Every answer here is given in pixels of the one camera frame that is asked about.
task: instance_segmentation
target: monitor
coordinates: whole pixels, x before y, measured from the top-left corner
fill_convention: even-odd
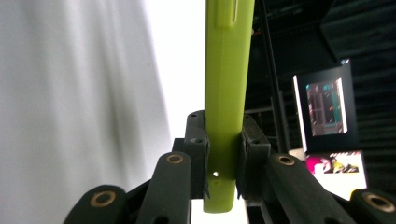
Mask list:
[[[293,77],[304,152],[359,146],[350,63]]]

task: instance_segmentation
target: computer screen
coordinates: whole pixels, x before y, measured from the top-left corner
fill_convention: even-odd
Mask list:
[[[293,77],[305,152],[356,150],[359,146],[350,64]]]
[[[305,165],[327,191],[345,200],[355,189],[366,189],[361,151],[307,154]]]

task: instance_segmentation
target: green plastic tube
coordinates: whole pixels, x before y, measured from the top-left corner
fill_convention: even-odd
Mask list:
[[[206,0],[205,130],[210,142],[204,211],[233,208],[254,0]]]

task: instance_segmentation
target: screen display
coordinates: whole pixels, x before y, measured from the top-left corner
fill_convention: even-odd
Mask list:
[[[312,135],[347,132],[341,78],[306,85]]]
[[[361,151],[308,154],[305,164],[323,188],[346,200],[367,188]]]

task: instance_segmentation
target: white backdrop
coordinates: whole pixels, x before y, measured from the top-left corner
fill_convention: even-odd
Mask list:
[[[149,179],[204,109],[204,53],[205,0],[1,1],[0,223]]]

